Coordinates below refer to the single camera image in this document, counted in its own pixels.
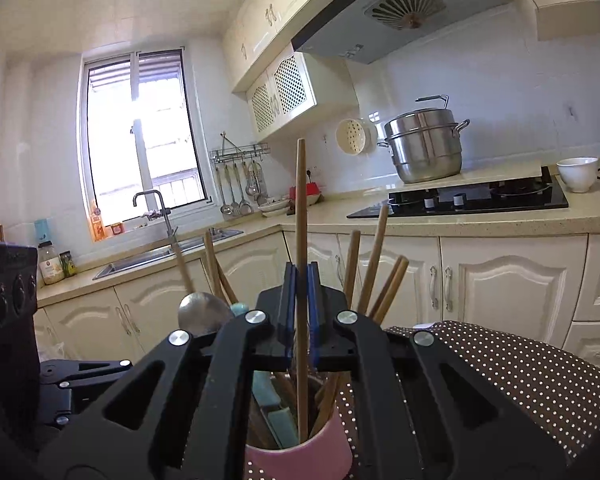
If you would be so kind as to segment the metal spoon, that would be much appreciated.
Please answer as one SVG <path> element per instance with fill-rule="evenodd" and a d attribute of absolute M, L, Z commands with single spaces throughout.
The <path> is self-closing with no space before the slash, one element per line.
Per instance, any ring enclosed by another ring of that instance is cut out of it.
<path fill-rule="evenodd" d="M 216 333 L 233 318 L 227 303 L 208 292 L 192 292 L 178 306 L 178 327 L 194 337 Z"/>

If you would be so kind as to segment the lone wooden chopstick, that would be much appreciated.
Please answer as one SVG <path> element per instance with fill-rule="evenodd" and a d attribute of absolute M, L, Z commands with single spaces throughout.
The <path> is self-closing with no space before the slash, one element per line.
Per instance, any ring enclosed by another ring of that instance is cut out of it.
<path fill-rule="evenodd" d="M 173 242 L 171 244 L 171 247 L 172 247 L 172 252 L 174 253 L 176 265 L 178 266 L 178 270 L 180 271 L 180 274 L 181 274 L 181 277 L 182 277 L 182 280 L 183 280 L 183 283 L 185 286 L 186 294 L 187 295 L 193 294 L 194 292 L 196 292 L 196 289 L 194 286 L 194 282 L 189 275 L 183 253 L 181 251 L 181 247 L 177 242 Z"/>

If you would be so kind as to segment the steel kitchen sink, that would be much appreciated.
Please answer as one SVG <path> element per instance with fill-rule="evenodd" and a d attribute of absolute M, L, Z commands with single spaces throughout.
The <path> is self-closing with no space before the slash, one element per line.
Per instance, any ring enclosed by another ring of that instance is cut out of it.
<path fill-rule="evenodd" d="M 235 229 L 215 228 L 211 230 L 211 238 L 214 242 L 227 240 L 228 238 L 232 238 L 237 235 L 242 235 L 242 231 Z M 191 252 L 194 249 L 201 248 L 202 246 L 204 246 L 204 237 L 202 235 L 189 238 L 188 240 L 182 240 L 178 243 L 178 247 L 181 249 L 183 254 L 186 252 Z M 143 252 L 142 254 L 136 256 L 126 257 L 118 261 L 108 263 L 99 272 L 99 274 L 94 276 L 93 280 L 97 281 L 101 278 L 108 278 L 110 275 L 119 274 L 127 270 L 137 269 L 141 266 L 146 266 L 146 264 L 155 263 L 174 256 L 175 252 L 171 245 L 151 249 L 148 250 L 148 252 Z"/>

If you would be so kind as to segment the pink utensil holder cup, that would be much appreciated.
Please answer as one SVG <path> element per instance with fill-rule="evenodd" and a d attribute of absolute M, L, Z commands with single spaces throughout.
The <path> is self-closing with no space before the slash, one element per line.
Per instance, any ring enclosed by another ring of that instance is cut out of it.
<path fill-rule="evenodd" d="M 246 447 L 245 479 L 344 479 L 353 455 L 335 408 L 325 426 L 310 440 L 284 450 Z"/>

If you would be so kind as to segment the jar with blue cap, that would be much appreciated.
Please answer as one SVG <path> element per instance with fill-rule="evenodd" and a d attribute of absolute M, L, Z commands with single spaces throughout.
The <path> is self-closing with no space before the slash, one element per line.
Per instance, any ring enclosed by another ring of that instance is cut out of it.
<path fill-rule="evenodd" d="M 34 222 L 36 244 L 38 244 L 38 270 L 45 285 L 53 285 L 65 278 L 58 253 L 50 238 L 50 227 L 46 219 Z"/>

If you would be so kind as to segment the brown polka dot tablecloth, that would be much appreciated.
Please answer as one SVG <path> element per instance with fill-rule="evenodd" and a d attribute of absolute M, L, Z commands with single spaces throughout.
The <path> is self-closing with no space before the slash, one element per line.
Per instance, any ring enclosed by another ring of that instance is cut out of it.
<path fill-rule="evenodd" d="M 438 335 L 564 451 L 559 479 L 600 479 L 600 368 L 549 344 L 460 322 L 384 332 Z"/>

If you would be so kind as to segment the stacked white dishes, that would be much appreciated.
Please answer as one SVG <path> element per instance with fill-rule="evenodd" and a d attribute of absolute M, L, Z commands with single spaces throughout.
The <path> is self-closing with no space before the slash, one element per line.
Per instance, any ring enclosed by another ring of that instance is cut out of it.
<path fill-rule="evenodd" d="M 291 202 L 288 198 L 282 198 L 281 200 L 269 200 L 265 204 L 259 207 L 260 213 L 265 218 L 272 218 L 277 216 L 286 216 L 291 208 Z"/>

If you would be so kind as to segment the steel faucet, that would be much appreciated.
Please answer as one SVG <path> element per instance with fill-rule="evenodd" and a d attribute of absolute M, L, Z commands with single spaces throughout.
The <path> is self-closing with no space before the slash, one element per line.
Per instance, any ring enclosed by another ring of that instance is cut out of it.
<path fill-rule="evenodd" d="M 178 250 L 178 238 L 176 237 L 176 231 L 178 229 L 171 222 L 171 209 L 166 206 L 166 202 L 164 201 L 162 193 L 156 188 L 150 188 L 146 191 L 137 192 L 132 198 L 132 205 L 136 207 L 138 200 L 141 197 L 150 196 L 154 196 L 157 200 L 157 207 L 146 212 L 144 217 L 149 221 L 154 221 L 157 219 L 163 220 L 164 224 L 166 225 L 166 241 L 169 243 L 171 252 L 175 254 Z"/>

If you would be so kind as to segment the black gas stove top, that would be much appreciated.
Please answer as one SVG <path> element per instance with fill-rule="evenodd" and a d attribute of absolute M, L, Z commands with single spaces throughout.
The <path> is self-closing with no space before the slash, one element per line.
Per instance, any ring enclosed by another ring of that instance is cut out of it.
<path fill-rule="evenodd" d="M 498 214 L 568 208 L 562 187 L 547 166 L 539 177 L 492 181 L 447 188 L 394 191 L 381 203 L 348 214 L 348 219 L 378 218 L 382 206 L 392 217 L 433 217 L 452 214 Z"/>

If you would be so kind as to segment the round cream strainer plate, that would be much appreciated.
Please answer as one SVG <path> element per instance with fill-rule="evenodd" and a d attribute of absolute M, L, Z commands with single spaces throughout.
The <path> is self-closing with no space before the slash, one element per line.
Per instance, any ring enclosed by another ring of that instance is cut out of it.
<path fill-rule="evenodd" d="M 335 139 L 344 154 L 358 156 L 371 153 L 376 148 L 376 127 L 363 118 L 346 118 L 337 126 Z"/>

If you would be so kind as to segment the stainless steel steamer pot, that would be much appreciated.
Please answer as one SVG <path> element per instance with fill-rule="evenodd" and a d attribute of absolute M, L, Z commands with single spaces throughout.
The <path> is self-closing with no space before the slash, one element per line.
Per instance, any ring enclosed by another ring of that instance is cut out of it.
<path fill-rule="evenodd" d="M 446 94 L 423 96 L 417 103 L 437 101 L 442 107 L 425 107 L 390 119 L 384 125 L 385 139 L 396 173 L 405 184 L 452 177 L 462 170 L 460 132 L 470 120 L 457 122 Z"/>

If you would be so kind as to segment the white ceramic bowl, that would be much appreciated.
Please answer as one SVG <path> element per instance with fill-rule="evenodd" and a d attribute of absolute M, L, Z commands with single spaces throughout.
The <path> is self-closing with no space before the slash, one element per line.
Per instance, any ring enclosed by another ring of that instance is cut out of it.
<path fill-rule="evenodd" d="M 597 164 L 597 157 L 581 156 L 560 160 L 557 169 L 571 192 L 586 193 L 597 180 Z"/>

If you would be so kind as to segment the left lattice cabinet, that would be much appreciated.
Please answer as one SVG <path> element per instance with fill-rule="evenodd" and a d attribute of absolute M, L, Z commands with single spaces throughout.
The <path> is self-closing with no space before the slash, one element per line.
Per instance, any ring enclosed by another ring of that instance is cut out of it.
<path fill-rule="evenodd" d="M 283 52 L 246 92 L 259 143 L 304 133 L 358 106 L 347 65 L 334 58 Z"/>

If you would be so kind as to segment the wall utensil rack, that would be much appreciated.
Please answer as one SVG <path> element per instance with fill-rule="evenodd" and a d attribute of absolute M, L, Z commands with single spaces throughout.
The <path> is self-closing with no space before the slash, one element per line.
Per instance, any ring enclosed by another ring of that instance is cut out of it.
<path fill-rule="evenodd" d="M 225 131 L 220 133 L 220 139 L 220 146 L 210 151 L 209 156 L 221 214 L 225 219 L 249 216 L 270 198 L 262 160 L 271 149 L 266 143 L 238 145 Z"/>

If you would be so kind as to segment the upper wall cabinets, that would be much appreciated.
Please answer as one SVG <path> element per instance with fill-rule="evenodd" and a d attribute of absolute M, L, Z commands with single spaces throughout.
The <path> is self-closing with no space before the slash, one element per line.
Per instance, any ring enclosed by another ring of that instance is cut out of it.
<path fill-rule="evenodd" d="M 247 91 L 291 39 L 333 1 L 244 0 L 223 38 L 232 91 Z"/>

